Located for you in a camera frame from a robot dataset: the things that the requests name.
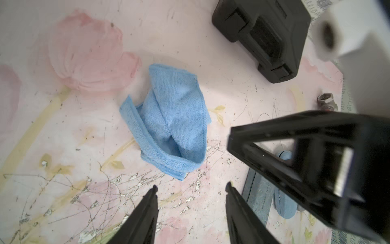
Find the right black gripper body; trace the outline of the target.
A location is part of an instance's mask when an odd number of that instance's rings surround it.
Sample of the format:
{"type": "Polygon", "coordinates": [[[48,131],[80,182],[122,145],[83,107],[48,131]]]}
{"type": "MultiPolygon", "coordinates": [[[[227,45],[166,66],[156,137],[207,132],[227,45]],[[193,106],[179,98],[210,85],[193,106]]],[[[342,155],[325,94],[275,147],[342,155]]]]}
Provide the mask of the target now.
{"type": "Polygon", "coordinates": [[[390,241],[390,120],[324,114],[326,156],[342,151],[323,223],[373,241],[390,241]]]}

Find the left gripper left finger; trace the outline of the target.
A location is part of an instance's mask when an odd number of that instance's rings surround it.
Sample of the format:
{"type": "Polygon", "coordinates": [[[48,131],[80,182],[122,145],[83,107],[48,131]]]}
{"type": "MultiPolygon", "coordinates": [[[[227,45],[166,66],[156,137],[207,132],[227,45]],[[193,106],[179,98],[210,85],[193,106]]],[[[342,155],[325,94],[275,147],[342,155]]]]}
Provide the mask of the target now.
{"type": "Polygon", "coordinates": [[[158,219],[158,187],[143,196],[127,220],[109,239],[108,244],[153,244],[158,219]]]}

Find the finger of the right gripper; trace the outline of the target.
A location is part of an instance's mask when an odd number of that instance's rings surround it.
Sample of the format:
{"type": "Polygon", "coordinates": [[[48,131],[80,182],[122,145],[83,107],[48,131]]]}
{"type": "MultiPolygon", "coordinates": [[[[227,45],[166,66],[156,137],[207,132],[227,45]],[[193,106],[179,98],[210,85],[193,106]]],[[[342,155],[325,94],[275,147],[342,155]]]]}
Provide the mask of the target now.
{"type": "Polygon", "coordinates": [[[309,111],[233,127],[227,149],[307,210],[330,214],[347,199],[350,131],[344,114],[309,111]],[[260,147],[273,140],[293,141],[289,160],[260,147]]]}

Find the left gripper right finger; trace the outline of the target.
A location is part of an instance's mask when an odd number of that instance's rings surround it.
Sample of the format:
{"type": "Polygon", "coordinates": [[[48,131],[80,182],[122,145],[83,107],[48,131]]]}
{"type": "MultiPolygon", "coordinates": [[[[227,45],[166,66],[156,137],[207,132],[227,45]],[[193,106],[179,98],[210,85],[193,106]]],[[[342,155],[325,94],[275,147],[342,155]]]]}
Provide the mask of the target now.
{"type": "Polygon", "coordinates": [[[276,238],[266,229],[230,182],[227,183],[225,190],[230,243],[277,244],[276,238]]]}

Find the dark grey eyeglass case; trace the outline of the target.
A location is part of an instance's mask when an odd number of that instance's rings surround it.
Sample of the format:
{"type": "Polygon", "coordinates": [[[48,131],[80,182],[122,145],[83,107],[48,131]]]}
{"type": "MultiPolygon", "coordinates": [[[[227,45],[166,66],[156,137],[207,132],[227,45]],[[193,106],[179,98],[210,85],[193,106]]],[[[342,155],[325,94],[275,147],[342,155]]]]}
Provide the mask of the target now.
{"type": "Polygon", "coordinates": [[[259,220],[266,226],[275,186],[253,169],[249,169],[242,197],[259,220]]]}

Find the blue eyeglass case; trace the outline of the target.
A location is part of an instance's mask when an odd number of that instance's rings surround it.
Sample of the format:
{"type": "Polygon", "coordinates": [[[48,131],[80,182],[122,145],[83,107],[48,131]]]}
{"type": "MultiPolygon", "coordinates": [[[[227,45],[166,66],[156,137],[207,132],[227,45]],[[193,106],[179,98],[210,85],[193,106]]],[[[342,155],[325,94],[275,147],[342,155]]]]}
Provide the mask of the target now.
{"type": "Polygon", "coordinates": [[[298,208],[298,204],[278,188],[274,190],[274,205],[278,214],[284,219],[291,219],[298,208]]]}

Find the blue microfiber cloth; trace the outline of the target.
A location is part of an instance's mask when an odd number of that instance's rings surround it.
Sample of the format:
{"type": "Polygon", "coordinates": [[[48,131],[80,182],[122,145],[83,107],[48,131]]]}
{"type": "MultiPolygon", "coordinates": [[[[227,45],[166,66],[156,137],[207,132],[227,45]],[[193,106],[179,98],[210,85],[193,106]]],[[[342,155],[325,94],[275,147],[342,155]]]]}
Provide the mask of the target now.
{"type": "Polygon", "coordinates": [[[180,181],[206,158],[211,122],[198,78],[162,64],[149,67],[151,89],[143,103],[127,97],[120,113],[141,149],[141,158],[180,181]]]}

